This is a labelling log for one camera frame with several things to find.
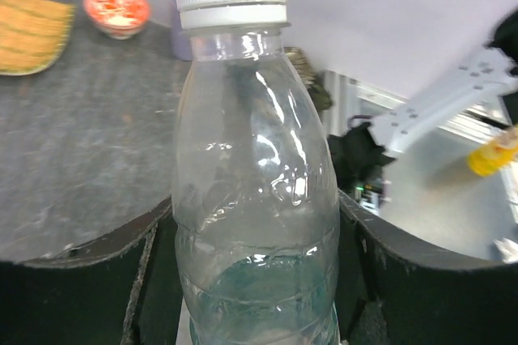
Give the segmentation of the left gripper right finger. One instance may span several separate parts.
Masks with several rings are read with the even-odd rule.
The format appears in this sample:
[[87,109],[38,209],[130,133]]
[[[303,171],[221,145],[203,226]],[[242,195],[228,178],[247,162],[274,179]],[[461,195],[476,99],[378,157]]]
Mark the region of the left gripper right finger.
[[517,265],[442,249],[339,194],[338,324],[349,344],[515,344]]

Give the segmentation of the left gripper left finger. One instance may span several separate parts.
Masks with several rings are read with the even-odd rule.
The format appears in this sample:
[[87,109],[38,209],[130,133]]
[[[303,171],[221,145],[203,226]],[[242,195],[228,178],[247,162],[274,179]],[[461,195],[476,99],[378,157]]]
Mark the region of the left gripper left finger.
[[47,259],[1,263],[3,344],[174,344],[182,291],[171,200]]

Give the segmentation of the clear bottle white cap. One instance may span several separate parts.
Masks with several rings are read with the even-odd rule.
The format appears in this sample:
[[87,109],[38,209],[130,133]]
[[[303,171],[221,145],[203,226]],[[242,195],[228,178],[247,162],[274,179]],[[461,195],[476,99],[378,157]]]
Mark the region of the clear bottle white cap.
[[176,261],[195,344],[337,344],[338,187],[286,23],[185,31]]

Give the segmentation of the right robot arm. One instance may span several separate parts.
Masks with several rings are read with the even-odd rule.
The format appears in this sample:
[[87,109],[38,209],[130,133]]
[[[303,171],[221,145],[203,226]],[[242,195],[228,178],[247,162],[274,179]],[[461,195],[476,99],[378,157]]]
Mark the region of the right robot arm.
[[363,187],[421,137],[473,105],[517,96],[517,13],[492,38],[406,103],[329,136],[340,190]]

